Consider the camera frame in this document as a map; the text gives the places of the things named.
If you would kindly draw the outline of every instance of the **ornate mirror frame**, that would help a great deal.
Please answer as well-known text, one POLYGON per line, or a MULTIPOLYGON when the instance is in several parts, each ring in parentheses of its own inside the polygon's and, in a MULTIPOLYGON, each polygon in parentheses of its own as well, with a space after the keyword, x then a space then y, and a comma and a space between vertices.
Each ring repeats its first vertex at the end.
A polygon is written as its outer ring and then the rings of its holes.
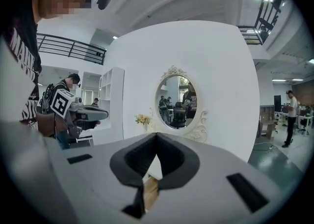
POLYGON ((151 123, 149 124, 148 131, 149 132, 162 132, 162 133, 169 133, 181 137, 185 137, 197 142, 205 142, 207 140, 207 132, 205 128, 205 120, 207 117, 207 111, 203 110, 203 98, 200 92, 200 88, 198 87, 197 83, 194 81, 192 77, 190 77, 185 71, 180 68, 175 67, 174 65, 168 69, 167 72, 161 76, 161 79, 157 85, 156 93, 153 97, 153 107, 151 109, 151 123), (172 129, 165 124, 162 120, 159 111, 158 111, 158 104, 157 104, 157 96, 158 92, 163 85, 163 83, 171 77, 174 76, 182 76, 187 78, 193 84, 197 95, 197 110, 194 119, 192 122, 185 128, 181 129, 172 129))

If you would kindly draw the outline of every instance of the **floor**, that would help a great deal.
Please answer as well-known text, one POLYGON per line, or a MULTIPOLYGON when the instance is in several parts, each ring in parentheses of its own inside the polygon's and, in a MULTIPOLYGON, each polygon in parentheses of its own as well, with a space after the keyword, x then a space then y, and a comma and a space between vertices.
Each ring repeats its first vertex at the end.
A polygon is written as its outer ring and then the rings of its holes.
POLYGON ((277 126, 271 140, 256 139, 249 164, 272 179, 282 191, 289 191, 302 178, 313 156, 314 129, 311 135, 296 132, 289 148, 282 148, 287 137, 287 127, 277 126))

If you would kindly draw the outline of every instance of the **black pants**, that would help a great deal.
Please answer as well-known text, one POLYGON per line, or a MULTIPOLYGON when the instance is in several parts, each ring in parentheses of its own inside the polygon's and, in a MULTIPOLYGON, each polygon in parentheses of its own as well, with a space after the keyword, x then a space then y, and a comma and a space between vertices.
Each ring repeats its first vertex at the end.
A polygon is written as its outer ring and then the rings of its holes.
POLYGON ((293 135, 293 126, 296 121, 296 117, 288 117, 288 136, 285 144, 290 145, 291 138, 293 135))

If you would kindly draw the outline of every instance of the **white t-shirt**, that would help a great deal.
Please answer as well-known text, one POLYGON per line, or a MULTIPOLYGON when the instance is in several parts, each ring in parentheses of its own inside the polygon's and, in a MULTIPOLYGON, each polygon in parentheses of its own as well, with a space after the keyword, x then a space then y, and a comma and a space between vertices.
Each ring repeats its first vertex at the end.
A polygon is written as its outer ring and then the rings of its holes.
POLYGON ((296 101, 295 97, 291 98, 290 101, 290 108, 293 108, 293 110, 288 111, 289 117, 296 117, 296 108, 298 107, 298 102, 296 101))

